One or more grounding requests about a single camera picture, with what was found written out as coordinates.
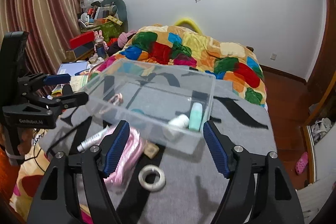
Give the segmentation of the person's left hand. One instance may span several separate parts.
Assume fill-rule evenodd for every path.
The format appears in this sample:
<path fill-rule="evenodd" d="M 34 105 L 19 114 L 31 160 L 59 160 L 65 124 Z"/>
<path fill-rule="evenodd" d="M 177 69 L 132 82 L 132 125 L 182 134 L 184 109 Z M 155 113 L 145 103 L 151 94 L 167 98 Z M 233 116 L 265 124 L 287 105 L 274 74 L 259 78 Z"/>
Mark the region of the person's left hand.
<path fill-rule="evenodd" d="M 21 142 L 17 146 L 17 149 L 21 155 L 26 155 L 31 149 L 33 134 L 35 130 L 33 128 L 25 128 L 21 134 Z M 5 137 L 5 128 L 1 126 L 1 145 L 5 146 L 6 137 Z"/>

